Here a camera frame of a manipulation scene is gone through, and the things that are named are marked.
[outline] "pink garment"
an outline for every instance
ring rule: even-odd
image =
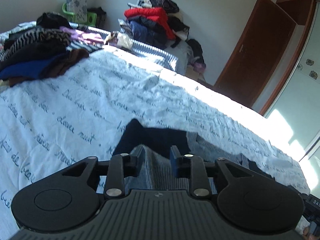
[[[74,29],[69,29],[67,27],[60,27],[60,30],[62,30],[65,33],[70,33],[71,34],[71,40],[72,41],[82,41],[87,44],[92,44],[92,43],[100,43],[104,44],[104,40],[102,39],[101,35],[98,33],[85,33],[80,30],[74,30]]]

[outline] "human hand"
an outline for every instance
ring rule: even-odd
[[[309,227],[306,227],[303,230],[303,239],[304,240],[318,240],[318,239],[320,239],[320,236],[316,237],[316,236],[311,235],[311,236],[307,237],[308,233],[309,233]]]

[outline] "clothing pile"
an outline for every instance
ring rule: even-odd
[[[74,30],[67,19],[44,13],[36,26],[11,33],[0,50],[0,80],[14,86],[25,80],[54,78],[104,44],[100,34]]]
[[[138,0],[128,3],[130,9],[124,12],[125,21],[119,19],[120,31],[130,38],[166,49],[177,47],[185,41],[192,48],[194,58],[189,62],[196,72],[204,73],[206,64],[198,41],[188,39],[190,27],[183,23],[178,5],[172,0]]]

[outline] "floral patterned cloth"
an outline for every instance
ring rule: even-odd
[[[67,0],[67,11],[76,14],[76,23],[86,23],[87,16],[87,0]]]

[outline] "metal screw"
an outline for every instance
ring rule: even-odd
[[[198,197],[205,197],[205,196],[209,195],[209,190],[207,190],[205,188],[197,188],[194,190],[193,193]]]
[[[122,191],[118,188],[110,188],[106,191],[106,194],[110,197],[118,197],[122,194]]]

